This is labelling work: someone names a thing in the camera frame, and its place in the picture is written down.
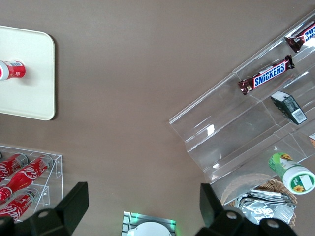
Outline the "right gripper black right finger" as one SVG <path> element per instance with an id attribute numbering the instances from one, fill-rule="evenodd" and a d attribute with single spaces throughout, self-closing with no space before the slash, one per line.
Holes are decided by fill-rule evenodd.
<path id="1" fill-rule="evenodd" d="M 210 184 L 200 185 L 199 208 L 205 226 L 197 236 L 260 236 L 259 226 L 251 223 L 236 208 L 224 209 Z"/>

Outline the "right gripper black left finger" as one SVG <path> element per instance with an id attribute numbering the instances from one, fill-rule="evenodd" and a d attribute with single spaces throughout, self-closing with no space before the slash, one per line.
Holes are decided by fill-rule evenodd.
<path id="1" fill-rule="evenodd" d="M 54 207 L 15 225 L 16 236 L 71 236 L 89 208 L 87 182 L 78 182 Z"/>

